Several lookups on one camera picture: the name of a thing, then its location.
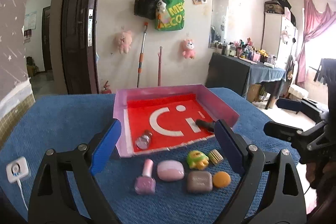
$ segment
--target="black backpack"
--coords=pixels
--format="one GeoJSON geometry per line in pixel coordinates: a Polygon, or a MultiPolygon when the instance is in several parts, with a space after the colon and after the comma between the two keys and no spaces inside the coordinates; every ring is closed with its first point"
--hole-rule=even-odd
{"type": "Polygon", "coordinates": [[[134,15],[155,19],[156,5],[159,0],[135,0],[134,15]]]}

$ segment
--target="star-patterned wallpaper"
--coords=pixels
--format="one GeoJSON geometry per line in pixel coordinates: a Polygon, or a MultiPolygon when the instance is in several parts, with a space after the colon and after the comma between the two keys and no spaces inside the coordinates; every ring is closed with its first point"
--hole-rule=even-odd
{"type": "Polygon", "coordinates": [[[0,101],[28,79],[23,44],[27,0],[0,0],[0,101]]]}

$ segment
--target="mirror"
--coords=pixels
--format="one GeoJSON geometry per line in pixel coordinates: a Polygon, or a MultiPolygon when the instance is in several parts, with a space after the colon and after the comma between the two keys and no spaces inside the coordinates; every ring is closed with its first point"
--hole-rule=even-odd
{"type": "Polygon", "coordinates": [[[212,0],[209,48],[225,43],[228,25],[229,0],[212,0]]]}

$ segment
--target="green bag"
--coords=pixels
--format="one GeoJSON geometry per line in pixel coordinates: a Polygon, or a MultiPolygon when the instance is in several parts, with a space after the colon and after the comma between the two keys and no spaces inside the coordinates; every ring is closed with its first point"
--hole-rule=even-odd
{"type": "Polygon", "coordinates": [[[166,10],[156,10],[155,29],[158,31],[178,31],[184,27],[184,0],[163,0],[166,10]]]}

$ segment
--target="nail polish bottle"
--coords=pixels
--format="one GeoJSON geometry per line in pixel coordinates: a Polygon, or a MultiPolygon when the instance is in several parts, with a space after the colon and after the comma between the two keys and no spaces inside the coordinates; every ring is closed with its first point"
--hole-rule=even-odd
{"type": "Polygon", "coordinates": [[[143,165],[142,176],[135,182],[135,192],[139,195],[150,195],[155,193],[155,179],[152,178],[153,161],[146,159],[143,165]]]}

